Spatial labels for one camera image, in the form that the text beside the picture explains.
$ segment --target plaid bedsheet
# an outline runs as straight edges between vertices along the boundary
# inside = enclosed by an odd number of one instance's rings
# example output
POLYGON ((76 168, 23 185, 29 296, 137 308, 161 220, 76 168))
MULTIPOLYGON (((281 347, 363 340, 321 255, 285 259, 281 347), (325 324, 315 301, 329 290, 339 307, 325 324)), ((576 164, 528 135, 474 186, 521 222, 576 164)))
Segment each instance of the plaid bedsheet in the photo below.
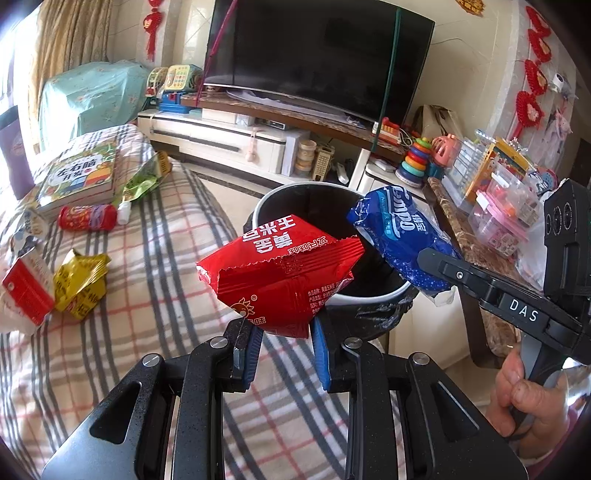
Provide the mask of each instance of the plaid bedsheet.
MULTIPOLYGON (((118 145, 119 187, 154 153, 135 126, 124 125, 76 138, 62 158, 106 140, 118 145)), ((2 275, 12 261, 7 231, 14 218, 11 209, 0 220, 2 275)), ((195 271, 197 260, 235 236, 208 190, 176 161, 161 187, 134 205, 126 226, 87 233, 51 225, 43 257, 52 271, 71 248, 105 252, 112 261, 107 295, 83 322, 55 313, 32 337, 0 335, 0 437, 33 477, 146 353, 184 355, 236 317, 195 271)), ((226 477, 341 478, 347 410, 346 395, 322 390, 309 341, 265 335, 251 389, 225 395, 226 477)))

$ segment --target silver screw head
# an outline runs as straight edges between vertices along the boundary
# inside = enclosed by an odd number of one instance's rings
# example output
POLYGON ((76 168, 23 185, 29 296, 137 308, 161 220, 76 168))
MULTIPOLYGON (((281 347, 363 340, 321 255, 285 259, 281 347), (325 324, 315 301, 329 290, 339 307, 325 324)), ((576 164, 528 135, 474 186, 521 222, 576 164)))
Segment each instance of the silver screw head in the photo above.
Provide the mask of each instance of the silver screw head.
POLYGON ((361 338, 348 337, 345 339, 345 347, 351 348, 351 350, 357 350, 358 348, 361 348, 361 345, 363 345, 363 340, 361 338))
POLYGON ((212 348, 224 348, 228 344, 226 337, 214 337, 209 341, 212 348))
POLYGON ((149 353, 144 358, 142 358, 142 364, 145 367, 154 367, 158 365, 160 362, 160 356, 156 355, 155 353, 149 353))
POLYGON ((417 352, 413 355, 413 362, 417 365, 427 365, 431 359, 426 353, 417 352))

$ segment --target plastic storage box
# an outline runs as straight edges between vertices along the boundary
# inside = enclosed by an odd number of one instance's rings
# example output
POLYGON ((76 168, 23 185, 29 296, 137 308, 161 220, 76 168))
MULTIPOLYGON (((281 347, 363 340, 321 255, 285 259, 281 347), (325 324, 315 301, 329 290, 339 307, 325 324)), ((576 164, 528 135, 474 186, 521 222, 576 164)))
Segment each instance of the plastic storage box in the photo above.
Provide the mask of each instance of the plastic storage box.
POLYGON ((486 193, 504 214, 526 228, 533 226, 539 218, 538 196, 527 183, 521 182, 502 165, 491 174, 486 193))
POLYGON ((509 258, 521 242, 527 242, 527 231, 503 212, 485 192, 476 194, 476 204, 468 217, 480 243, 509 258))

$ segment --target green snack package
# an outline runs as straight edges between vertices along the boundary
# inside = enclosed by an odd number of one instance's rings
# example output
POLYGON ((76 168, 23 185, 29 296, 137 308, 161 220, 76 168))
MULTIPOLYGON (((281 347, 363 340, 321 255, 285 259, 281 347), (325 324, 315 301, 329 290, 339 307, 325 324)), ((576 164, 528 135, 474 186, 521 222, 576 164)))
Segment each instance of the green snack package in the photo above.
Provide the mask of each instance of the green snack package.
POLYGON ((165 152, 156 153, 125 184, 122 201, 131 202, 142 198, 146 193, 156 189, 172 169, 168 155, 165 152))

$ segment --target cable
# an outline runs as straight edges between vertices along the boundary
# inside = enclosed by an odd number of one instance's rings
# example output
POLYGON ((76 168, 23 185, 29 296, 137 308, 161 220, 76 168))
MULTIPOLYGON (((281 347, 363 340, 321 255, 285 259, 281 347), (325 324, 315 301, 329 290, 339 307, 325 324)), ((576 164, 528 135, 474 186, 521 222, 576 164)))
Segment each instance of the cable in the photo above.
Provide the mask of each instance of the cable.
POLYGON ((413 138, 410 136, 406 131, 402 128, 399 129, 400 132, 400 144, 403 147, 410 147, 413 144, 413 138))
POLYGON ((382 131, 382 121, 386 114, 386 104, 390 96, 390 87, 392 86, 392 74, 394 73, 394 63, 396 61, 396 51, 398 50, 398 38, 400 37, 400 19, 402 17, 402 9, 396 9, 396 22, 394 23, 394 38, 392 39, 392 55, 390 56, 390 69, 388 70, 388 80, 386 81, 386 91, 384 92, 384 101, 382 102, 382 110, 379 113, 378 129, 375 132, 374 143, 371 146, 371 153, 375 152, 378 146, 379 133, 382 131))

